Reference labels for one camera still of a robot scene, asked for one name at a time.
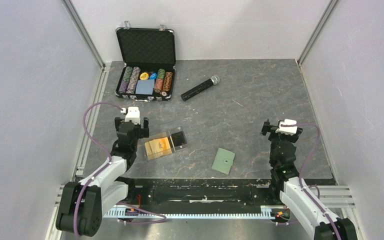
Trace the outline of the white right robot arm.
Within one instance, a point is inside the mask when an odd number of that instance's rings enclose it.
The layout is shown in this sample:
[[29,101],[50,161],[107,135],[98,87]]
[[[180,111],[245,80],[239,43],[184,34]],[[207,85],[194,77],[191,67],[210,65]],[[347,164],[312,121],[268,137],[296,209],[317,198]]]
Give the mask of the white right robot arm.
[[300,170],[295,166],[297,148],[294,144],[303,126],[317,125],[292,119],[280,120],[276,125],[268,120],[263,123],[260,133],[270,141],[269,199],[275,204],[284,204],[312,240],[356,240],[354,223],[349,218],[339,217],[322,203],[301,175],[305,165]]

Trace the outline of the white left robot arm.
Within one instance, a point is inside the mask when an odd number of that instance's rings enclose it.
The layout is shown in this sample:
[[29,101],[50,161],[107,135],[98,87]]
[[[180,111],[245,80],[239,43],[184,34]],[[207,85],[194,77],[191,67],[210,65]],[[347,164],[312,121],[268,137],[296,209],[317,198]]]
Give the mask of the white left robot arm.
[[116,203],[133,203],[137,190],[118,178],[127,172],[137,157],[138,141],[149,137],[149,119],[135,122],[115,118],[117,140],[110,156],[91,175],[68,182],[62,190],[55,227],[62,232],[93,237],[104,214]]

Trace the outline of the green card holder wallet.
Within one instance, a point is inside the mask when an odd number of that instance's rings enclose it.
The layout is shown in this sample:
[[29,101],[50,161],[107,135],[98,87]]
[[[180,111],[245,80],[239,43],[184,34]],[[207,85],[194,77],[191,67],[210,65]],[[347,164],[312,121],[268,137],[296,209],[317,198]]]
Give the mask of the green card holder wallet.
[[218,148],[211,169],[228,175],[234,164],[236,154],[224,148]]

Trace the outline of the clear acrylic card tray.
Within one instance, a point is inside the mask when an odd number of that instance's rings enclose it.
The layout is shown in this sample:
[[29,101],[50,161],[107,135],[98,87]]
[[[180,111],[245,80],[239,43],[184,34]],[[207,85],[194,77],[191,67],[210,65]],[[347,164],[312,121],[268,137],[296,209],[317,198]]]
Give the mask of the clear acrylic card tray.
[[155,160],[174,154],[188,146],[188,141],[182,127],[175,127],[145,140],[144,153],[147,160]]

